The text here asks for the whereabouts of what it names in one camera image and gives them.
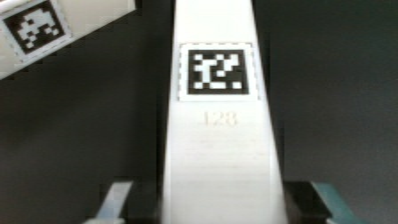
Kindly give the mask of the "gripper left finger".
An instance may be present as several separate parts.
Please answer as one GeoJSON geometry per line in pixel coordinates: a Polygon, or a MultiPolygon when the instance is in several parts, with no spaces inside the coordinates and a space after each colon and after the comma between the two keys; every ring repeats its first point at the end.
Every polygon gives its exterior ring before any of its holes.
{"type": "Polygon", "coordinates": [[[155,217],[125,218],[121,216],[134,184],[134,181],[112,183],[96,215],[86,219],[82,224],[158,224],[155,217]]]}

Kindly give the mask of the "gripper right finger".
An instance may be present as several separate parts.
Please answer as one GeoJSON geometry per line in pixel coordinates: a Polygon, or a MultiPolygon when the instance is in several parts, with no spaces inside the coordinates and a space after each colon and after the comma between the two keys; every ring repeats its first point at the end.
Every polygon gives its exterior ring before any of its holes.
{"type": "Polygon", "coordinates": [[[334,186],[313,181],[286,181],[288,224],[359,224],[359,218],[334,186]]]}

